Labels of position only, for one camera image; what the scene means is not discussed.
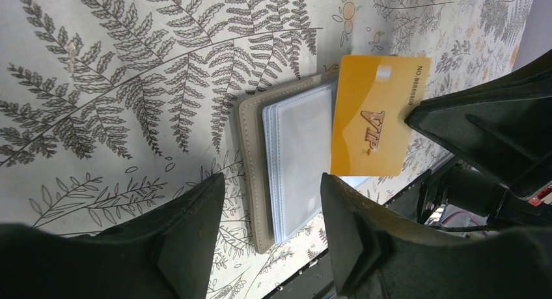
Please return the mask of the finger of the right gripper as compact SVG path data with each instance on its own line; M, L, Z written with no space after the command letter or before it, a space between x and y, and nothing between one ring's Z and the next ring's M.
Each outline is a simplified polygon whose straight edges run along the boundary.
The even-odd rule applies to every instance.
M551 52L501 78L423 100L405 123L518 198L551 184Z

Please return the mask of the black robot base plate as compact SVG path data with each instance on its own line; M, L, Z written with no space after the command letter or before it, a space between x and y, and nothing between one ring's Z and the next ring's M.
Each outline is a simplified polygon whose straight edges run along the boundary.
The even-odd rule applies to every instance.
M320 193L328 249L269 293L270 298L492 298L490 242L463 229L428 226L416 206L435 188L465 197L485 177L449 160L428 170L385 205L323 174Z

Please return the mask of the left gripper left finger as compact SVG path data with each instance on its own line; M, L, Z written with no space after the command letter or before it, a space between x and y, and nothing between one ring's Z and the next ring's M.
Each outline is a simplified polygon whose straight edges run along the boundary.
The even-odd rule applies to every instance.
M214 174L96 236L1 225L2 298L204 298L225 198Z

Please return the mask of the beige card holder wallet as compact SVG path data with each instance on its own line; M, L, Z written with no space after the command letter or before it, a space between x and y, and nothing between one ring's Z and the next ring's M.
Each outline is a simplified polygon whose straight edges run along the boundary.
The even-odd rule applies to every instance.
M337 84L338 72L326 72L254 94L236 108L258 253L290 240L321 212Z

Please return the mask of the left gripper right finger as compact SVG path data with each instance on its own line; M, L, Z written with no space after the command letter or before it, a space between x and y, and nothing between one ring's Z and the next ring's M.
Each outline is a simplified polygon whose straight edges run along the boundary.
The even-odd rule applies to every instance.
M322 208L338 295L348 298L550 298L551 229L468 240L389 210L323 174Z

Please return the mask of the gold VIP credit card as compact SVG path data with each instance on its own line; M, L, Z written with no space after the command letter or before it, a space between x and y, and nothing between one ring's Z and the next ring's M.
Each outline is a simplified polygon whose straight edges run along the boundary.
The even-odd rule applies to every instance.
M412 130L405 119L426 90L428 57L345 55L340 63L329 172L395 177Z

